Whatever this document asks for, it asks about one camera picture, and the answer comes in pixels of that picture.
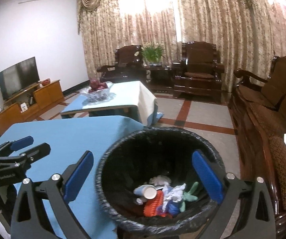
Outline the dark wooden side table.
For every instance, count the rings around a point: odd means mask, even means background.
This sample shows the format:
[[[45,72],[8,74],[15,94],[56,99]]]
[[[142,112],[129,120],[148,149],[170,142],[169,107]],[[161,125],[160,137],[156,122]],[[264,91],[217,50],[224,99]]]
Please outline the dark wooden side table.
[[[169,66],[153,66],[145,68],[146,86],[153,92],[173,93],[174,77],[172,68]]]

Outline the blue plastic bag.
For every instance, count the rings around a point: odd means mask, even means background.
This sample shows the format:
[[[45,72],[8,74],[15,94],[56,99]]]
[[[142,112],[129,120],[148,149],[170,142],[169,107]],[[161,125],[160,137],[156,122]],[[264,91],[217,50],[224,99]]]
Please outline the blue plastic bag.
[[[163,210],[163,206],[157,207],[156,214],[162,217],[176,217],[180,213],[180,205],[181,202],[174,202],[173,200],[170,200],[167,203],[165,210]]]

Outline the dark wooden sofa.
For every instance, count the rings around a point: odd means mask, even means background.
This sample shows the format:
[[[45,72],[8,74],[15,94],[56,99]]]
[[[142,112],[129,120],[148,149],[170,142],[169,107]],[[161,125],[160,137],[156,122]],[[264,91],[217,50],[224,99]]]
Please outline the dark wooden sofa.
[[[262,177],[277,238],[286,238],[286,57],[275,56],[267,79],[237,69],[228,107],[237,128],[241,178]]]

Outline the potted green plant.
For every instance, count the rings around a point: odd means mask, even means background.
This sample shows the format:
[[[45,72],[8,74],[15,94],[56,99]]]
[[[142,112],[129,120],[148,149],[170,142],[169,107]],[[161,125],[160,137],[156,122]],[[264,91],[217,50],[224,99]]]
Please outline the potted green plant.
[[[163,59],[163,47],[157,43],[147,43],[142,46],[137,52],[134,52],[134,56],[142,56],[143,60],[150,67],[161,66]]]

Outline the floral beige curtains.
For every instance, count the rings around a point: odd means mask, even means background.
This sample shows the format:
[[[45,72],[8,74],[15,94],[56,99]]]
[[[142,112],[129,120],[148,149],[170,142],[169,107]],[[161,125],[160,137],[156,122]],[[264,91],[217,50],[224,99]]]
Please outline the floral beige curtains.
[[[159,44],[169,64],[184,42],[215,44],[227,91],[235,69],[266,77],[286,56],[286,0],[77,0],[77,23],[91,78],[126,45]]]

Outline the orange foam fruit net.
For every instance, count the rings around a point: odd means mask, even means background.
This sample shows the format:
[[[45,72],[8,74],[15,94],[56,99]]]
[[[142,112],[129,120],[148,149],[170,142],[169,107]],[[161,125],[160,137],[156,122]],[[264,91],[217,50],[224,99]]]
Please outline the orange foam fruit net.
[[[163,210],[163,191],[158,190],[154,199],[147,200],[144,205],[143,214],[145,217],[164,216]]]

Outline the white medicine box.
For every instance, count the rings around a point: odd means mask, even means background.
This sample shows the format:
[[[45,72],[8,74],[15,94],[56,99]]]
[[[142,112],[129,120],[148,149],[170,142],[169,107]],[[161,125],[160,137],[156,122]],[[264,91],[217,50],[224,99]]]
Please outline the white medicine box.
[[[175,187],[164,186],[162,189],[163,192],[163,203],[173,201],[180,202],[183,199],[183,192],[186,188],[186,184],[178,185]]]

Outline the wooden tv cabinet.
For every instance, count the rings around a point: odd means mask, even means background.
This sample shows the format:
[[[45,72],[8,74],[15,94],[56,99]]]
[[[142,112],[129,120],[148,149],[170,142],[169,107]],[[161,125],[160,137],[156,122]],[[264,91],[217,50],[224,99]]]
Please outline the wooden tv cabinet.
[[[0,112],[0,135],[15,123],[36,119],[47,110],[63,102],[64,96],[59,80],[42,86],[36,83],[4,102]]]

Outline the blue white paper cup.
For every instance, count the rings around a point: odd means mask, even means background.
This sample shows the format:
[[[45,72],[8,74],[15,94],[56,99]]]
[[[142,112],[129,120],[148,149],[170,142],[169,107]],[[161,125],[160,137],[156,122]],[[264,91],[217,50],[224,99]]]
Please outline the blue white paper cup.
[[[157,189],[150,184],[144,184],[142,186],[139,186],[138,188],[135,188],[133,193],[137,196],[151,200],[157,196]]]

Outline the red ornament on cabinet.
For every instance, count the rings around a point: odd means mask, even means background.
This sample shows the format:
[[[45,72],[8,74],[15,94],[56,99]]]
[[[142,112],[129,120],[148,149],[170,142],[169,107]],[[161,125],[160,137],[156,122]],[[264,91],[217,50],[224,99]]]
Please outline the red ornament on cabinet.
[[[42,85],[42,86],[49,85],[50,83],[51,83],[51,81],[50,81],[50,79],[49,79],[49,78],[47,78],[47,79],[45,79],[45,80],[41,81],[41,85]]]

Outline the white tissue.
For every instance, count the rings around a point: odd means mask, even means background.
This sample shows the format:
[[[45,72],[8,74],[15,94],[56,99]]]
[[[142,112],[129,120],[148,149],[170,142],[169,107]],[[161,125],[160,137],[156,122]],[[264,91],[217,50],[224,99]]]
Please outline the white tissue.
[[[172,183],[171,179],[164,175],[158,175],[149,180],[149,184],[154,186],[169,186]]]

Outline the far blue tablecloth table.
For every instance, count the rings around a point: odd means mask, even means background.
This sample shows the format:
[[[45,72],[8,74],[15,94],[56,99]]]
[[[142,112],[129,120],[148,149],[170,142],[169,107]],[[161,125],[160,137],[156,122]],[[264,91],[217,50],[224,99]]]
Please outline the far blue tablecloth table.
[[[114,99],[98,104],[86,104],[81,94],[60,113],[63,119],[72,118],[77,113],[89,113],[91,116],[125,116],[144,126],[155,125],[162,117],[157,98],[140,81],[116,83],[110,89]]]

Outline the black lined trash bin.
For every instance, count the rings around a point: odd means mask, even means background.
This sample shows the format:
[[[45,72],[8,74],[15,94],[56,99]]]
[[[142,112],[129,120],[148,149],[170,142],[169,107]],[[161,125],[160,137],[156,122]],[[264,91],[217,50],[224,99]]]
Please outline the black lined trash bin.
[[[96,169],[95,188],[101,208],[119,228],[138,235],[178,235],[199,230],[212,216],[217,204],[210,199],[192,165],[200,151],[218,173],[225,172],[215,147],[202,136],[174,127],[151,127],[114,142],[103,154]],[[162,193],[171,188],[186,192],[196,185],[193,200],[185,210],[147,217],[144,202],[134,193],[152,185]]]

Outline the glass fruit bowl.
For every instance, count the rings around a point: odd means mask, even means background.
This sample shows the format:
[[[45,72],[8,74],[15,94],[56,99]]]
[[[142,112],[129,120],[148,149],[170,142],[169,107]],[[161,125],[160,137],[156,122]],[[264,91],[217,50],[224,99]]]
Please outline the glass fruit bowl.
[[[106,82],[107,88],[101,90],[93,91],[90,87],[85,87],[80,90],[80,94],[85,98],[86,104],[98,104],[101,102],[106,102],[114,99],[116,96],[115,93],[111,92],[110,89],[113,87],[113,83],[108,81]]]

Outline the green rubber glove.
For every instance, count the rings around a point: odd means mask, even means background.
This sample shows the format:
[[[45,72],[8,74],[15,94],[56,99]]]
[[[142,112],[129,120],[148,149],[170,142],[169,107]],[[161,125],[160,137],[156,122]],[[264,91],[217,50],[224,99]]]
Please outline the green rubber glove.
[[[194,193],[198,189],[198,186],[199,186],[199,183],[196,181],[195,183],[193,183],[193,185],[191,186],[188,192],[183,192],[182,201],[179,207],[179,210],[181,213],[183,213],[186,210],[186,202],[198,201],[199,198],[196,195],[194,195]]]

